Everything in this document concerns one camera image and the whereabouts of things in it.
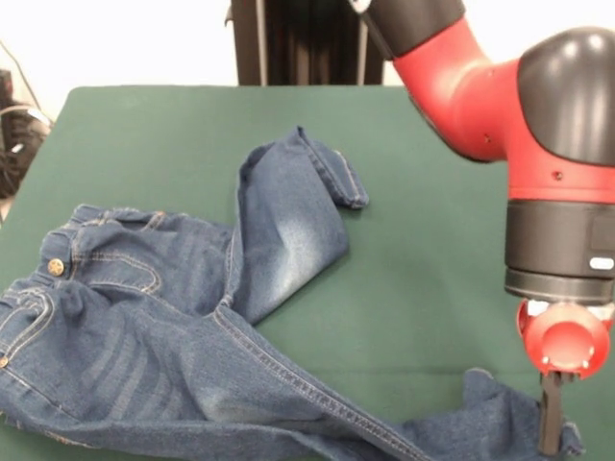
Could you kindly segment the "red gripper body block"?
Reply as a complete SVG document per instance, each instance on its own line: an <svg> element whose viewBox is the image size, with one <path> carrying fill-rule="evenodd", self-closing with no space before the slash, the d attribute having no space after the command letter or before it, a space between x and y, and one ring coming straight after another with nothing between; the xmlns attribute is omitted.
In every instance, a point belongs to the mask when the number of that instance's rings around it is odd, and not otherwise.
<svg viewBox="0 0 615 461"><path fill-rule="evenodd" d="M609 357L613 303L585 306L524 300L516 321L529 361L543 375L560 372L585 379Z"/></svg>

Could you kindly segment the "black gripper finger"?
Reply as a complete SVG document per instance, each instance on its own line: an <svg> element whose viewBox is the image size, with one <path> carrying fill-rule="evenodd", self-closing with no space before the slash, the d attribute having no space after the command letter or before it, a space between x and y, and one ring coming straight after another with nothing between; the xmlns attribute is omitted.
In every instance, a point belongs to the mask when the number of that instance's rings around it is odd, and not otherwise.
<svg viewBox="0 0 615 461"><path fill-rule="evenodd" d="M556 455L559 452L563 425L561 388L575 378L574 374L563 372L548 372L540 377L542 398L538 449L544 455Z"/></svg>

